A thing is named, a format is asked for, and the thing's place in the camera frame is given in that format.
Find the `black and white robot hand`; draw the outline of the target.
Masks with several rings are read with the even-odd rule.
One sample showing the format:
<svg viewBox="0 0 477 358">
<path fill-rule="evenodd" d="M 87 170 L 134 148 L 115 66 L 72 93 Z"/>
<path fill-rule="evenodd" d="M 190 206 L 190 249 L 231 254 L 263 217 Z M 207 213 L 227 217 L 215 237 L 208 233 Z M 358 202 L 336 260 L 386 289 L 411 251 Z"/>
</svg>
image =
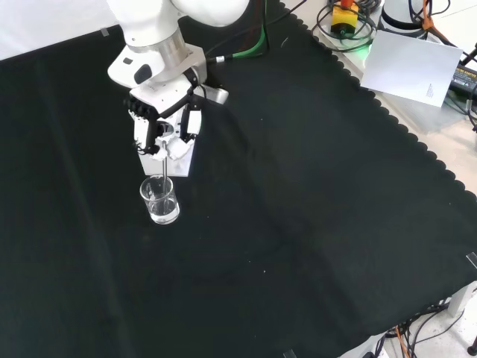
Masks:
<svg viewBox="0 0 477 358">
<path fill-rule="evenodd" d="M 181 75 L 162 83 L 147 81 L 130 91 L 125 104 L 139 154 L 159 161 L 181 160 L 191 151 L 202 124 L 196 87 Z"/>
</svg>

